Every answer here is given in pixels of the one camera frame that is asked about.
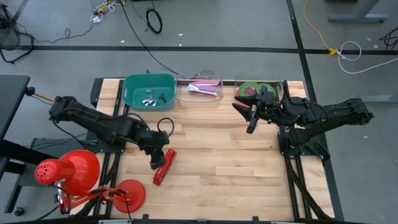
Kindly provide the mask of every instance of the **teal bin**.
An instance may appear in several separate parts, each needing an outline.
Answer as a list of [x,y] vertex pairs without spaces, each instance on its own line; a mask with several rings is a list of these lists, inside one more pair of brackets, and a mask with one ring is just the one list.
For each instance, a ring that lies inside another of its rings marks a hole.
[[[145,106],[142,102],[152,90],[153,99],[158,99],[155,106]],[[129,75],[123,84],[122,100],[135,110],[162,111],[174,106],[176,81],[171,74]],[[164,94],[166,102],[159,99]]]

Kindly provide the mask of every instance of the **pink object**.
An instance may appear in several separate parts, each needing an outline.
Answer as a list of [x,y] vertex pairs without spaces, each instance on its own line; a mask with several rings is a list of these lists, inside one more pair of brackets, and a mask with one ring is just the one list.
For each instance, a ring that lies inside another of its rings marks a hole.
[[199,93],[217,95],[216,86],[219,84],[219,81],[197,81],[189,83],[188,89],[190,91],[196,91]]

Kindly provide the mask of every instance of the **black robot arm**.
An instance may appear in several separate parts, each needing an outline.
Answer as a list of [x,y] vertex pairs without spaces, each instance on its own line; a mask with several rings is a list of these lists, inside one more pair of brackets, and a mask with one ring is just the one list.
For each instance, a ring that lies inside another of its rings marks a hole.
[[151,156],[152,169],[164,163],[162,148],[170,143],[169,136],[165,131],[150,130],[142,119],[112,117],[83,106],[72,96],[57,96],[49,113],[54,123],[73,121],[95,133],[107,144],[114,144],[121,139],[137,144],[140,150]]
[[350,99],[335,105],[321,106],[306,98],[290,97],[287,81],[284,81],[284,94],[280,101],[275,100],[274,93],[267,91],[264,86],[258,94],[236,96],[235,99],[247,105],[233,103],[234,108],[241,113],[246,121],[250,121],[247,133],[251,134],[254,131],[258,119],[289,130],[289,135],[286,136],[287,142],[283,146],[280,143],[282,152],[294,149],[299,152],[300,147],[319,149],[319,143],[308,144],[312,137],[346,124],[365,125],[374,117],[360,99]]

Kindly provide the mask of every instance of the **red lamp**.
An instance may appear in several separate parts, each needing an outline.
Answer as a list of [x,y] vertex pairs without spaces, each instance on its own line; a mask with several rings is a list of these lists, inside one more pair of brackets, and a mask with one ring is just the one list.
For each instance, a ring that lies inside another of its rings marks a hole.
[[68,152],[60,159],[46,159],[35,170],[38,182],[55,184],[63,189],[58,191],[62,199],[59,200],[62,212],[101,195],[106,200],[114,201],[115,207],[124,213],[134,212],[144,203],[145,188],[136,180],[125,180],[115,189],[102,185],[90,191],[99,176],[100,163],[94,153],[88,150]]

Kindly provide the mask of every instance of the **concrete floor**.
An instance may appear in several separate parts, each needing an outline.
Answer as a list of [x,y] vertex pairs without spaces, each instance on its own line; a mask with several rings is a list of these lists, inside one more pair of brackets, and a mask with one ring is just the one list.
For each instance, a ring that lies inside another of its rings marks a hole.
[[[22,2],[3,0],[15,14]],[[129,6],[126,8],[133,27],[148,46],[178,47],[274,47],[296,49],[297,44],[290,22],[286,1],[249,0],[158,0],[154,1],[164,22],[164,31],[155,35],[145,32],[146,26]],[[350,12],[357,4],[309,1],[307,17],[318,27],[325,41],[334,48],[352,40],[363,49],[384,50],[378,38],[398,24],[397,1],[381,1],[375,13],[388,13],[391,18],[383,24],[335,24],[327,20],[328,13]],[[305,49],[323,49],[317,34],[303,19],[304,0],[293,5]],[[134,3],[143,16],[150,2]],[[81,34],[90,27],[90,1],[29,0],[18,23],[38,39],[53,40],[63,36],[69,27],[73,34]],[[140,46],[131,32],[123,11],[116,6],[84,37],[61,40],[59,46]],[[7,57],[22,51],[6,52]],[[304,75],[298,54],[258,52],[153,52],[170,68],[183,74],[195,74],[211,69],[224,79],[302,80]],[[365,55],[361,60],[343,65],[357,71],[391,60],[397,56]],[[322,105],[337,103],[361,95],[396,93],[398,62],[360,75],[348,75],[338,66],[336,57],[306,54],[317,100]],[[73,95],[90,104],[90,90],[98,77],[121,77],[133,73],[167,72],[147,52],[137,51],[81,51],[36,50],[15,65],[0,62],[1,73],[29,75],[29,85],[49,96]],[[368,104],[375,118],[367,126],[347,126],[326,134],[333,158],[333,169],[346,221],[365,223],[394,223],[398,207],[398,151],[394,137],[398,132],[395,114],[397,105]],[[7,132],[6,139],[30,144],[32,138],[67,138],[48,122],[49,106],[33,98],[24,98]],[[73,134],[85,130],[71,123],[62,127]],[[6,174],[0,182],[0,211],[6,206],[16,176]],[[15,217],[0,214],[4,222],[33,220],[54,207],[54,191],[47,188],[24,187],[17,206],[26,214]],[[55,212],[50,216],[59,217]]]

